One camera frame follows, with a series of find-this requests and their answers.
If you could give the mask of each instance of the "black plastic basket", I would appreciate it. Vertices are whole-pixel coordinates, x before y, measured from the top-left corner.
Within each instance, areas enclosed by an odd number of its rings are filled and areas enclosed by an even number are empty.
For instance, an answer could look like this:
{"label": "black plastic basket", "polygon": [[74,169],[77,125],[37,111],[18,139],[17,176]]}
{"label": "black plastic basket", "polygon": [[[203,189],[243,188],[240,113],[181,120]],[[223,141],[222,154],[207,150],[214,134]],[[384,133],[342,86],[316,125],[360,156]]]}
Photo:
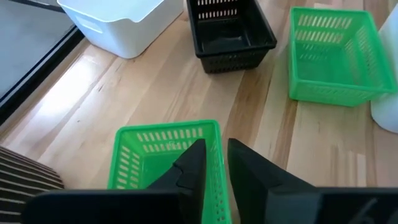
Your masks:
{"label": "black plastic basket", "polygon": [[195,52],[206,73],[256,68],[276,38],[256,0],[187,0]]}

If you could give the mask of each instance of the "white container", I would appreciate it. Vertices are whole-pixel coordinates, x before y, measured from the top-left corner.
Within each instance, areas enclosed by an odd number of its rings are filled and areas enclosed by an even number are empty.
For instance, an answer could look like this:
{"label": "white container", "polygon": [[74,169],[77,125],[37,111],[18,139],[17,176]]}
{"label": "white container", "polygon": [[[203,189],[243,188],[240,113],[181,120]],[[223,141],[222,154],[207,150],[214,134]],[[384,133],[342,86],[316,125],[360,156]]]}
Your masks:
{"label": "white container", "polygon": [[123,58],[141,54],[183,11],[183,0],[58,0],[86,38]]}
{"label": "white container", "polygon": [[[398,80],[398,5],[380,29],[380,37]],[[371,102],[372,117],[380,127],[398,133],[398,93]]]}

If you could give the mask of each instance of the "wooden countertop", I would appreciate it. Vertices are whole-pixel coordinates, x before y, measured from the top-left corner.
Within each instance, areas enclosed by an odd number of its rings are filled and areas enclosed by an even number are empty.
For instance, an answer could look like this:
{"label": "wooden countertop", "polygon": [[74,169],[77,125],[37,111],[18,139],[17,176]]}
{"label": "wooden countertop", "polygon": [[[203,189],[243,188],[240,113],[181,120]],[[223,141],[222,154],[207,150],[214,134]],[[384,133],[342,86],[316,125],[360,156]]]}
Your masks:
{"label": "wooden countertop", "polygon": [[103,189],[121,126],[216,119],[224,142],[237,138],[314,185],[397,187],[398,135],[372,121],[368,104],[345,108],[287,96],[291,6],[366,9],[380,27],[389,3],[259,1],[279,43],[257,69],[205,74],[186,13],[132,60],[84,40],[1,127],[0,143],[53,167],[68,187]]}

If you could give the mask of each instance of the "green plastic basket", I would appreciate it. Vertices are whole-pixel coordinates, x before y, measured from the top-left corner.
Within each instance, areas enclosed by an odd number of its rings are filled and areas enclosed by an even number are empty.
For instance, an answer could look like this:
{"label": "green plastic basket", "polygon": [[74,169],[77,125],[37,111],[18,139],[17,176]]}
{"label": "green plastic basket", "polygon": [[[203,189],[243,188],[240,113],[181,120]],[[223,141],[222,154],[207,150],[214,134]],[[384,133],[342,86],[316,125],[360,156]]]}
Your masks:
{"label": "green plastic basket", "polygon": [[109,189],[145,189],[197,139],[206,141],[202,223],[231,223],[221,133],[217,121],[123,127],[116,134]]}
{"label": "green plastic basket", "polygon": [[294,7],[290,21],[292,99],[356,106],[397,91],[370,13]]}

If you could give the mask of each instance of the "wood grain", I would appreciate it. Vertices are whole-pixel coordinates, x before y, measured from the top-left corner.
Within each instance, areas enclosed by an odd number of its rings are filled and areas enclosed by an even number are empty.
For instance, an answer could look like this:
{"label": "wood grain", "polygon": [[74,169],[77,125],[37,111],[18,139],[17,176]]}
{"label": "wood grain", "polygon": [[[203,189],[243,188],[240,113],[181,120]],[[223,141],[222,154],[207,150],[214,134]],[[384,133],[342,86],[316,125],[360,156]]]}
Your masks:
{"label": "wood grain", "polygon": [[317,186],[397,187],[398,135],[374,124],[368,104],[291,100],[286,48],[292,6],[366,9],[380,27],[393,1],[259,0],[278,45],[250,71],[205,74],[187,12],[132,60],[84,41],[0,128],[0,143],[53,167],[69,188],[103,189],[121,126],[216,119],[224,153],[238,138]]}

